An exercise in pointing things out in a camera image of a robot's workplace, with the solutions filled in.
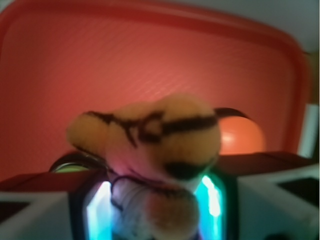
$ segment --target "led light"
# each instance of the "led light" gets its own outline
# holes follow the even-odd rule
[[[219,217],[221,214],[220,193],[211,179],[207,176],[202,178],[202,183],[208,188],[209,194],[209,212],[214,217]]]
[[[111,185],[104,181],[86,207],[89,240],[112,239]]]
[[[208,177],[204,176],[195,192],[200,209],[199,229],[202,239],[223,240],[223,195]]]

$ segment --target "orange ball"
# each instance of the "orange ball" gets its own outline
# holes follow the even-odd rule
[[[241,116],[228,116],[219,120],[221,155],[252,154],[266,151],[266,139],[254,121]]]

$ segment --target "tiger nose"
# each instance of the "tiger nose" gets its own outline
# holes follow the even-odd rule
[[[185,162],[170,162],[164,166],[165,171],[178,180],[191,180],[205,170],[207,165],[194,165]]]

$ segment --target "tiger ear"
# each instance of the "tiger ear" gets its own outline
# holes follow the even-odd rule
[[[105,158],[109,126],[96,115],[83,113],[67,128],[67,141],[82,152]]]

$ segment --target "red plastic tray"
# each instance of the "red plastic tray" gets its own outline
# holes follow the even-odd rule
[[[297,43],[263,24],[139,0],[16,0],[0,15],[0,178],[47,171],[68,123],[183,91],[295,153],[309,92]]]

